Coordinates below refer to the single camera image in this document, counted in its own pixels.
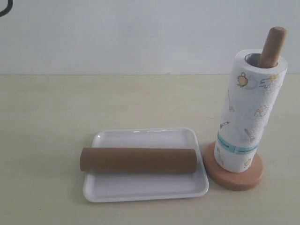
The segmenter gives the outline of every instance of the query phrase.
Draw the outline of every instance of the teal stripe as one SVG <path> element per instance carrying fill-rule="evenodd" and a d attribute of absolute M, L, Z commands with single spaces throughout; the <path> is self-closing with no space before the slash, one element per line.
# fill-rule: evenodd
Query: teal stripe
<path fill-rule="evenodd" d="M 224 148 L 226 149 L 227 151 L 231 152 L 231 153 L 234 153 L 234 154 L 237 154 L 237 155 L 245 155 L 245 154 L 248 154 L 252 151 L 254 151 L 258 145 L 255 145 L 255 146 L 252 146 L 252 147 L 247 147 L 247 148 L 243 148 L 243 147 L 236 147 L 230 143 L 228 143 L 227 141 L 225 141 L 220 133 L 218 132 L 217 133 L 217 140 L 219 142 L 219 144 Z"/>

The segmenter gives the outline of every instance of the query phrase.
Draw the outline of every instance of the white rectangular tray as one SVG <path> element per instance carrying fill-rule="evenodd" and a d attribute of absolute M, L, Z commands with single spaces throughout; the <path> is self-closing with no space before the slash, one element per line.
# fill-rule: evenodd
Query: white rectangular tray
<path fill-rule="evenodd" d="M 92 147 L 189 148 L 197 154 L 193 174 L 87 173 L 83 194 L 95 203 L 190 198 L 209 187 L 198 141 L 188 128 L 108 130 L 98 133 Z"/>

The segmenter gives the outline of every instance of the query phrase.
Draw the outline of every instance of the round wooden base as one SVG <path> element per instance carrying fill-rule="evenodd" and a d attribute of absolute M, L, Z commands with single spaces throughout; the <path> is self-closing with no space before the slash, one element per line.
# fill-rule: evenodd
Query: round wooden base
<path fill-rule="evenodd" d="M 215 142 L 206 148 L 203 159 L 206 172 L 219 185 L 234 191 L 245 191 L 256 187 L 262 179 L 263 161 L 256 153 L 251 166 L 244 172 L 229 172 L 215 161 Z"/>

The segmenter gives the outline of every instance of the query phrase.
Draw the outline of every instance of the cardboard tube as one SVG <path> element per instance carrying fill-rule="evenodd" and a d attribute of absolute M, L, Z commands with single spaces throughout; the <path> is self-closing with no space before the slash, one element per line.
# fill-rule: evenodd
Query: cardboard tube
<path fill-rule="evenodd" d="M 273 27 L 270 29 L 257 67 L 273 68 L 277 65 L 286 34 L 287 31 L 283 27 Z"/>
<path fill-rule="evenodd" d="M 83 148 L 80 169 L 112 173 L 194 173 L 194 149 Z"/>

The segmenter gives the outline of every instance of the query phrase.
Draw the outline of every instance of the wooden paper towel holder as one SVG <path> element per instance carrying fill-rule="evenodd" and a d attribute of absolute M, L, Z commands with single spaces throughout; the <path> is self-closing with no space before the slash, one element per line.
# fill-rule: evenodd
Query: wooden paper towel holder
<path fill-rule="evenodd" d="M 273 27 L 270 29 L 260 55 L 258 68 L 272 68 L 277 65 L 280 52 L 286 37 L 286 29 Z M 212 142 L 205 150 L 203 160 L 206 172 L 219 185 L 234 191 L 245 191 L 256 187 L 263 176 L 263 161 L 255 154 L 251 166 L 244 172 L 230 172 L 223 169 L 214 157 L 215 143 Z"/>

